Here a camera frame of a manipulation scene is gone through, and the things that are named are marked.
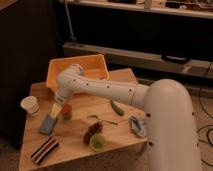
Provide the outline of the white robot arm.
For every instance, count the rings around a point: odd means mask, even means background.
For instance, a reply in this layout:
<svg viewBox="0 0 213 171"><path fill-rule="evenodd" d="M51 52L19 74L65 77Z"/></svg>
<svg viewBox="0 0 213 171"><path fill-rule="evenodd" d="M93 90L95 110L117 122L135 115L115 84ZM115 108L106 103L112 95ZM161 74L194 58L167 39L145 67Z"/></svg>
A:
<svg viewBox="0 0 213 171"><path fill-rule="evenodd" d="M57 75L55 101L66 103L74 92L115 100L145 112L150 171L202 171L195 114L186 88L171 79L149 86L95 80L74 64Z"/></svg>

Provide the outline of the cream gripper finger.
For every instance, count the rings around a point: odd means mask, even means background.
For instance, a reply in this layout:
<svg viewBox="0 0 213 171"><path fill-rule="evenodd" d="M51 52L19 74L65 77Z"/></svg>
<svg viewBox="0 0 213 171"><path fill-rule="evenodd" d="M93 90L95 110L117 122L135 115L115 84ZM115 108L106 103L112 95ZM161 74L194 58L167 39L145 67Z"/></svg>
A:
<svg viewBox="0 0 213 171"><path fill-rule="evenodd" d="M62 106L58 103L54 103L52 105L52 109L51 109L51 112L50 112L50 116L52 118L56 118L59 114L60 114L60 111L62 110Z"/></svg>

